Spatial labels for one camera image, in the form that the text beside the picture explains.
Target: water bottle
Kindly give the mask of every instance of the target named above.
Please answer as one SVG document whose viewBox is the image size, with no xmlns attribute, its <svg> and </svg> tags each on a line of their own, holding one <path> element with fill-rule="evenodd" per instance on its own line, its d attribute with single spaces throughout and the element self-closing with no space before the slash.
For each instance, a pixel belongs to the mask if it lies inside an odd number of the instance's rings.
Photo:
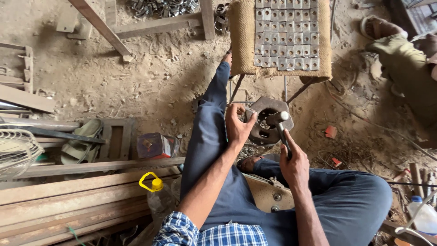
<svg viewBox="0 0 437 246">
<path fill-rule="evenodd" d="M 142 182 L 149 174 L 155 179 L 152 181 L 152 188 L 145 186 Z M 156 176 L 153 172 L 146 173 L 139 181 L 141 187 L 146 188 L 147 203 L 152 214 L 155 230 L 161 228 L 163 219 L 175 210 L 175 199 L 170 187 Z"/>
<path fill-rule="evenodd" d="M 407 209 L 410 216 L 413 216 L 422 204 L 422 198 L 419 196 L 412 196 L 411 200 L 412 203 L 408 205 Z M 437 212 L 430 205 L 423 205 L 414 219 L 414 225 L 420 232 L 431 236 L 437 235 Z"/>
</svg>

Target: hand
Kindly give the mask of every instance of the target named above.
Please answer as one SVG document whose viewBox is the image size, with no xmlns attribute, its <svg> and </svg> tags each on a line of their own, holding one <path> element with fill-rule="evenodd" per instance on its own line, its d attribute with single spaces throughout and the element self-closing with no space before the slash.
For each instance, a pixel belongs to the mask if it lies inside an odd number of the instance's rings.
<svg viewBox="0 0 437 246">
<path fill-rule="evenodd" d="M 309 181 L 309 161 L 305 152 L 294 142 L 287 129 L 284 129 L 285 138 L 290 146 L 293 157 L 287 159 L 287 148 L 281 144 L 281 167 L 282 175 L 290 186 L 291 191 L 308 189 Z"/>
<path fill-rule="evenodd" d="M 258 114 L 254 112 L 247 123 L 239 120 L 238 115 L 243 115 L 246 110 L 239 103 L 232 103 L 226 112 L 226 131 L 228 133 L 228 141 L 230 146 L 234 146 L 238 151 L 243 148 L 244 143 L 249 137 L 253 125 L 257 121 Z"/>
</svg>

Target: yellow bottle cap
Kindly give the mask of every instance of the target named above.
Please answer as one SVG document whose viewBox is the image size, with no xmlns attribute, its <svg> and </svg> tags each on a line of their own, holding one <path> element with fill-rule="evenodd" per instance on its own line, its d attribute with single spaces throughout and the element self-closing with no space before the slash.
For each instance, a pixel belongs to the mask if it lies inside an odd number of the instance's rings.
<svg viewBox="0 0 437 246">
<path fill-rule="evenodd" d="M 149 187 L 147 187 L 146 185 L 144 185 L 142 182 L 144 181 L 144 179 L 149 175 L 152 174 L 155 179 L 152 181 L 152 188 L 150 189 Z M 144 174 L 141 179 L 139 180 L 139 185 L 141 187 L 143 187 L 144 189 L 147 189 L 150 192 L 155 192 L 155 191 L 160 191 L 162 190 L 162 188 L 164 188 L 164 183 L 163 181 L 158 178 L 158 176 L 156 176 L 156 174 L 154 172 L 148 172 L 146 174 Z"/>
</svg>

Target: blue checkered shirt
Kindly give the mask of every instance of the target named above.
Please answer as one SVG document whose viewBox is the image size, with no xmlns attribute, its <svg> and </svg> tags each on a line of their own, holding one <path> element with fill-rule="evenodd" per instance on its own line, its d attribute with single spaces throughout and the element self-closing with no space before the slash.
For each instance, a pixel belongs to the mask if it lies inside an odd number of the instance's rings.
<svg viewBox="0 0 437 246">
<path fill-rule="evenodd" d="M 185 214 L 172 212 L 165 217 L 153 246 L 267 246 L 259 225 L 228 223 L 202 233 Z"/>
</svg>

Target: workshop floor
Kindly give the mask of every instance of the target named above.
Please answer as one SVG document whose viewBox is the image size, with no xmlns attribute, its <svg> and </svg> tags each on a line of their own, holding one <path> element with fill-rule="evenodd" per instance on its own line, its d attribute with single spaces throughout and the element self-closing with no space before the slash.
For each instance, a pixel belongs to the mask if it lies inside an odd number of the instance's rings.
<svg viewBox="0 0 437 246">
<path fill-rule="evenodd" d="M 187 151 L 194 114 L 192 99 L 205 91 L 223 54 L 229 48 L 229 35 L 217 33 L 213 40 L 203 40 L 203 30 L 179 30 L 144 37 L 124 39 L 136 55 L 136 61 L 122 63 L 120 55 L 94 29 L 91 38 L 79 44 L 65 33 L 56 32 L 60 6 L 66 0 L 0 0 L 0 41 L 33 47 L 35 53 L 35 88 L 43 89 L 57 101 L 54 115 L 41 118 L 81 120 L 93 117 L 135 117 L 137 133 L 160 132 L 181 139 L 180 156 Z M 92 7 L 103 16 L 104 1 Z M 214 6 L 222 0 L 214 0 Z M 360 116 L 416 139 L 416 131 L 402 106 L 396 106 L 389 93 L 390 84 L 380 78 L 380 63 L 362 49 L 369 42 L 359 33 L 358 22 L 374 14 L 389 18 L 383 7 L 355 10 L 353 1 L 339 1 L 333 41 L 334 80 L 344 84 L 342 102 Z M 118 24 L 137 21 L 118 1 Z M 13 68 L 20 76 L 21 60 L 5 49 L 0 52 L 0 66 Z M 171 61 L 178 56 L 179 61 Z M 243 81 L 236 100 L 256 100 L 260 96 L 283 99 L 283 77 Z M 288 96 L 301 87 L 298 77 L 288 78 Z M 340 95 L 331 85 L 330 90 Z M 347 161 L 350 169 L 393 177 L 420 163 L 435 170 L 436 162 L 414 150 L 399 136 L 352 116 L 330 97 L 325 84 L 313 85 L 290 105 L 295 127 L 292 137 L 308 153 L 313 167 L 325 167 L 318 151 L 331 151 Z M 170 123 L 175 119 L 177 125 Z M 328 125 L 337 127 L 336 139 L 324 136 Z M 278 152 L 278 146 L 245 148 L 245 153 Z"/>
</svg>

